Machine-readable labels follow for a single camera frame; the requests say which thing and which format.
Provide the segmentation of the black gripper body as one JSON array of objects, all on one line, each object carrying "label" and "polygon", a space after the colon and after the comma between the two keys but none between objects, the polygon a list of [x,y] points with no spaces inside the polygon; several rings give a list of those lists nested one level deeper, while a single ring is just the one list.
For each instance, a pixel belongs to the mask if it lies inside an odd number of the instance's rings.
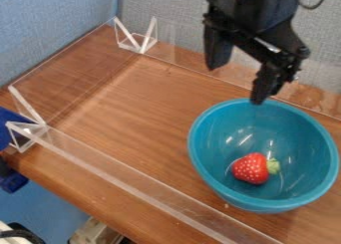
[{"label": "black gripper body", "polygon": [[230,34],[239,48],[261,64],[272,62],[293,81],[310,51],[292,28],[301,0],[206,0],[205,26]]}]

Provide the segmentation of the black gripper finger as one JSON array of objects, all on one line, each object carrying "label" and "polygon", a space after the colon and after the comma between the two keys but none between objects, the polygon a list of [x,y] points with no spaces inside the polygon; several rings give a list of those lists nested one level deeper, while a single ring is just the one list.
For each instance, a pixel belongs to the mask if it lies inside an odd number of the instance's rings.
[{"label": "black gripper finger", "polygon": [[261,65],[250,93],[250,102],[254,105],[261,105],[270,96],[274,96],[280,92],[286,82],[286,77],[286,71],[272,62]]},{"label": "black gripper finger", "polygon": [[230,34],[225,31],[218,31],[217,29],[205,26],[203,28],[205,63],[211,71],[229,63],[231,49],[233,43],[230,42]]}]

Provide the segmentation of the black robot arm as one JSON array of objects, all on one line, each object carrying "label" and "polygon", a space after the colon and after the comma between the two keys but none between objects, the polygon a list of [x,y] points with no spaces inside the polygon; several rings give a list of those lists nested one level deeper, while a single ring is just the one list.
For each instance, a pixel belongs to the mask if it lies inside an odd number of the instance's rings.
[{"label": "black robot arm", "polygon": [[294,80],[310,50],[292,28],[298,0],[206,0],[205,64],[215,70],[239,49],[261,63],[250,101],[259,105]]}]

